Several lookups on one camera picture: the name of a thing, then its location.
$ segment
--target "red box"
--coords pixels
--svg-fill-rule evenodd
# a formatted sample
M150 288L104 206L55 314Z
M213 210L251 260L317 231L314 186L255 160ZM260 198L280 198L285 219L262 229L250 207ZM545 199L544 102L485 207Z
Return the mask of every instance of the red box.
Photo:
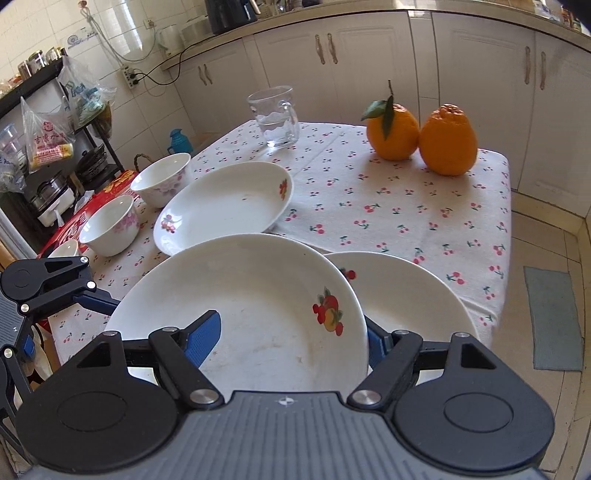
M92 198L78 210L72 218L70 218L64 226L60 227L57 232L50 238L46 245L41 250L41 253L37 256L46 257L48 254L53 252L62 243L66 242L70 238L78 240L80 230L88 219L104 204L110 202L112 199L121 195L131 195L138 197L138 194L132 192L129 186L132 180L137 176L136 171L125 170L118 178L109 183L99 193L95 193ZM85 244L79 245L80 252L85 252L88 247Z

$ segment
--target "basket handle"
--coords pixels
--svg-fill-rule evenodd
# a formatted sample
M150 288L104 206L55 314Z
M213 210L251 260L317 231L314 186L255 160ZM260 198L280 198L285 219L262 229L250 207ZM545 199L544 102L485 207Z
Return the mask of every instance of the basket handle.
M152 160L149 156L147 156L145 153L138 153L135 157L134 157L134 167L135 167L135 171L137 173L139 173L139 167L138 167L138 158L140 157L144 157L146 160L148 160L150 163L154 163L154 160Z

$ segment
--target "metal screw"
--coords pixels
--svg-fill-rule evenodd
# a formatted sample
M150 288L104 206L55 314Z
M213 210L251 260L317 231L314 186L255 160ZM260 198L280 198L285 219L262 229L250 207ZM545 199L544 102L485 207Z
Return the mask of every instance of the metal screw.
M382 395L373 390L357 390L353 392L351 398L359 405L375 405L382 400Z
M219 397L219 393L211 388L199 388L199 390L193 390L189 395L189 399L192 402L199 403L200 405L214 403Z

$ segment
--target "power outlet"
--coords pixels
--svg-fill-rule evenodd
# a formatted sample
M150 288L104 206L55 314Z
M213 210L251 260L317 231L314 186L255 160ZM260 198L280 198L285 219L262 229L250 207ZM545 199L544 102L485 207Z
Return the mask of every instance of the power outlet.
M120 68L121 73L123 74L123 78L127 82L127 86L130 90L133 90L137 85L137 80L131 77L133 73L133 69L129 68L129 65Z

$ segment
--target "pot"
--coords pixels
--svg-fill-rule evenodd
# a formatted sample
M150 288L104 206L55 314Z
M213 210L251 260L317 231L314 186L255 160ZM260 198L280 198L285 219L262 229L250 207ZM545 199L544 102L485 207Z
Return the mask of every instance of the pot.
M82 159L76 167L76 175L82 183L88 183L103 173L107 166L105 146L101 145L90 151L82 152Z
M53 178L39 185L37 194L29 201L29 205L37 213L43 213L67 188L66 179L58 172Z

